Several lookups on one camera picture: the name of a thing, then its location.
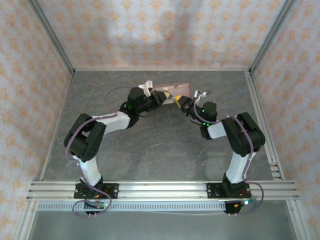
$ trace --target orange floral pattern wallpaper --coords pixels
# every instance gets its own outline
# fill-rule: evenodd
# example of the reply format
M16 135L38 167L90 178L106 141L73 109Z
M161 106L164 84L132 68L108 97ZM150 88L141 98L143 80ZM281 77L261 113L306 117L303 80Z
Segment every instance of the orange floral pattern wallpaper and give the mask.
M298 0L256 76L285 176L320 237L320 4Z
M76 69L248 68L285 0L39 0Z
M70 75L26 0L0 1L0 239L16 231Z

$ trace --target gray tabletop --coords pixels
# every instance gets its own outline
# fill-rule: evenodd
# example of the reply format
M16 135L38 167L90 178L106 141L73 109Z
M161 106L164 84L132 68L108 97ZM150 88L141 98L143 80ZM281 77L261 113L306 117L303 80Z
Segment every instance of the gray tabletop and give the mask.
M44 179L79 179L78 168L65 159L63 146L78 116L115 112L127 100L130 89L114 91L107 103L106 93L116 87L144 84L147 80L152 80L154 85L190 83L191 94L195 90L212 90L205 101L217 104L218 119L248 112L257 121L242 71L76 71ZM226 137L205 140L199 126L191 123L176 104L159 107L130 129L108 133L96 155L99 171L109 181L218 181L228 169L231 157L232 149ZM272 179L264 147L252 160L247 178Z

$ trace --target enclosure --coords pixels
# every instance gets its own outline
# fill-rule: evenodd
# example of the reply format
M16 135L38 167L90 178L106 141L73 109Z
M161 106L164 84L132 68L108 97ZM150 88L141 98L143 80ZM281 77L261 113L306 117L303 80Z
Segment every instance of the enclosure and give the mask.
M311 0L2 1L1 235L318 239L319 16ZM246 175L264 191L250 182L257 210L228 216L234 199L209 197L231 164L229 136L204 139L172 103L104 136L96 162L117 198L97 218L72 215L81 174L67 133L147 81L210 90L197 104L216 103L218 120L249 113L265 136Z

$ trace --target metal frame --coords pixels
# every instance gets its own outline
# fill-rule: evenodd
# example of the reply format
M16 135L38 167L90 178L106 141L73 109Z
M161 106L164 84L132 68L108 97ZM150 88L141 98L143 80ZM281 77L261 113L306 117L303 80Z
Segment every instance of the metal frame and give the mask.
M41 201L38 204L38 212L70 212L75 211L95 212L96 208L76 204L76 201ZM112 201L108 212L212 212L220 211L224 214L226 204L222 201Z
M294 181L256 181L264 190L264 200L297 200L299 194ZM228 202L240 200L240 198L208 198L208 181L123 181L119 183L118 198L114 202L121 201L194 201ZM261 190L255 184L250 184L253 195L259 199ZM75 201L74 181L34 181L27 195L27 201Z
M247 67L230 67L230 68L77 68L76 71L247 71Z
M55 31L53 30L48 18L46 17L45 12L43 11L42 7L40 6L38 0L27 0L30 7L34 11L34 14L39 19L43 29L45 30L46 34L48 35L49 39L51 40L52 45L54 46L55 50L59 54L61 60L63 61L65 67L69 71L70 74L72 74L75 69L72 66L64 48L62 47Z
M268 156L268 161L270 164L270 169L274 180L270 181L256 181L260 183L264 189L264 199L268 200L282 200L286 201L288 209L290 212L290 217L292 224L294 226L294 231L297 239L312 239L310 238L311 233L308 227L307 221L304 216L303 208L299 201L299 193L297 191L297 186L292 180L284 180L283 171L279 163L279 158L275 150L275 145L273 139L268 129L267 120L265 117L264 110L262 108L259 94L255 86L253 77L250 75L249 70L244 71L247 84L249 87L250 95L252 98L254 110L258 119L258 124L266 136L266 152ZM60 120L56 125L55 130L58 129ZM51 141L50 152L47 155L45 165L41 172L41 178L43 180L45 171L47 169L47 164L49 161L52 145L54 143L54 137ZM159 203L167 204L168 202L176 203L192 203L193 205L199 203L210 203L213 199L209 199L207 195L206 183L207 181L122 181L119 183L119 193L118 199L113 202L116 205L128 205L128 204L138 204L138 203ZM259 188L250 184L251 192L257 196L261 197L261 192ZM16 236L20 238L15 239L27 239L32 229L33 221L35 219L35 214L38 209L39 204L54 204L52 201L58 201L60 203L70 204L74 203L75 199L73 194L75 191L74 181L34 181L31 184L29 193L27 195L27 201L29 202L24 214L24 223L18 227ZM218 202L232 201L236 199L214 199ZM198 211L207 211L205 208L197 209Z
M282 170L281 164L279 162L279 157L275 148L275 144L274 144L274 140L271 137L271 133L269 131L268 128L268 121L266 118L266 114L264 111L264 108L262 106L262 103L260 101L260 95L259 92L257 91L257 87L255 85L255 81L253 79L253 77L250 74L250 71L247 70L244 72L245 73L245 77L246 77L246 81L249 87L249 92L251 95L251 99L252 99L252 103L253 103L253 107L254 107L254 111L258 120L258 125L261 128L261 130L264 132L265 135L265 151L268 157L268 161L271 167L271 172L273 177L278 177L282 180L285 179L285 175L284 172Z
M70 77L69 85L66 88L66 91L64 93L63 102L62 102L62 105L61 105L61 108L60 108L60 111L59 111L58 121L55 124L54 130L53 130L53 134L52 134L52 138L51 138L51 141L50 141L49 151L48 151L48 153L47 153L47 155L45 157L44 165L43 165L43 168L42 168L42 171L41 171L41 174L40 174L40 180L41 181L44 180L44 176L45 176L45 173L46 173L46 170L47 170L47 167L48 167L50 155L51 155L51 152L52 152L52 149L54 147L55 140L56 140L56 135L57 135L56 133L58 131L58 128L59 128L59 125L60 125L60 122L61 122L61 115L62 115L62 112L63 112L63 110L65 108L67 99L68 99L68 93L70 91L70 87L71 87L72 81L74 79L74 75L75 75L75 73L73 72L71 74L71 77Z
M266 39L264 40L258 54L256 55L253 64L250 68L250 74L253 75L255 71L258 69L260 63L264 59L265 55L267 54L270 46L272 45L274 39L276 38L277 33L281 29L282 25L284 24L287 16L290 14L291 9L295 5L297 0L286 0L279 15L277 16L273 26L271 27Z

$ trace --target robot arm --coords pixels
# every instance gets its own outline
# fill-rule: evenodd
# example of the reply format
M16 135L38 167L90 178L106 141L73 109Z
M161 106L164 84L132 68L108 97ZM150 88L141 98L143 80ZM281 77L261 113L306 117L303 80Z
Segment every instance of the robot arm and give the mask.
M82 187L80 192L85 192L87 198L96 197L97 192L85 183L84 178L91 186L94 186L98 190L102 190L103 187L103 178L98 171L96 161L96 154L98 153L103 136L116 130L131 128L139 120L140 113L155 110L169 96L165 92L153 91L150 93L148 82L141 86L130 90L127 102L124 102L116 113L102 116L81 114L64 139L63 144L67 147L70 139L79 127L87 123L76 135L69 148L69 153L77 160L82 172L80 179Z
M266 142L264 134L247 112L217 121L215 103L207 101L200 107L196 104L196 96L193 99L176 96L175 99L187 117L191 116L202 124L200 132L203 138L211 140L227 136L233 153L230 166L223 176L222 190L227 197L238 197L248 187L245 183L247 170L252 158ZM250 138L253 152L243 129Z

